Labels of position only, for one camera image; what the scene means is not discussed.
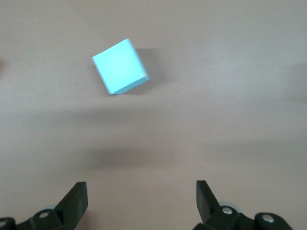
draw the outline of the metal screw head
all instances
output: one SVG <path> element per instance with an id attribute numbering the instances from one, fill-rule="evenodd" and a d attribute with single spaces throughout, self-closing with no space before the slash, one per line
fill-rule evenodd
<path id="1" fill-rule="evenodd" d="M 224 207 L 222 211 L 227 215 L 231 215 L 233 213 L 229 207 Z"/>
<path id="2" fill-rule="evenodd" d="M 48 215 L 49 215 L 48 212 L 43 212 L 43 213 L 41 213 L 38 217 L 39 217 L 40 219 L 42 219 L 42 218 L 47 217 Z"/>
<path id="3" fill-rule="evenodd" d="M 268 215 L 268 214 L 264 214 L 263 216 L 262 216 L 262 218 L 266 221 L 266 222 L 269 222 L 269 223 L 274 223 L 274 218 L 273 217 L 271 217 L 270 215 Z"/>
<path id="4" fill-rule="evenodd" d="M 0 221 L 0 228 L 6 224 L 6 221 Z"/>

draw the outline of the light blue cube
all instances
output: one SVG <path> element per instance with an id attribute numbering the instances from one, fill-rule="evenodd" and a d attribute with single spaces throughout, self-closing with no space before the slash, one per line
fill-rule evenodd
<path id="1" fill-rule="evenodd" d="M 129 39 L 92 57 L 110 94 L 122 94 L 149 80 Z"/>

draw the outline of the beige surface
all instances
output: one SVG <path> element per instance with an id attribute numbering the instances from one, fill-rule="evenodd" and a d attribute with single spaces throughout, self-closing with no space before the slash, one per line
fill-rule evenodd
<path id="1" fill-rule="evenodd" d="M 79 229 L 191 230 L 196 180 L 306 229 L 307 2 L 1 0 L 0 216 L 77 181 Z M 109 96 L 91 57 L 130 38 L 152 80 Z"/>

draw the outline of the foam block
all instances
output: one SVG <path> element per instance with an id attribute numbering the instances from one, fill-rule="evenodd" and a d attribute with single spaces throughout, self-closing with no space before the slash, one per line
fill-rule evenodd
<path id="1" fill-rule="evenodd" d="M 92 57 L 110 94 L 122 94 L 149 80 L 129 39 Z"/>

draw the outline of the cube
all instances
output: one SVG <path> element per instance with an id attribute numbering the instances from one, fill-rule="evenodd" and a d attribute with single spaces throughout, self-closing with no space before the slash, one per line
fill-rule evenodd
<path id="1" fill-rule="evenodd" d="M 109 94 L 122 94 L 149 80 L 129 39 L 95 55 L 92 59 Z"/>

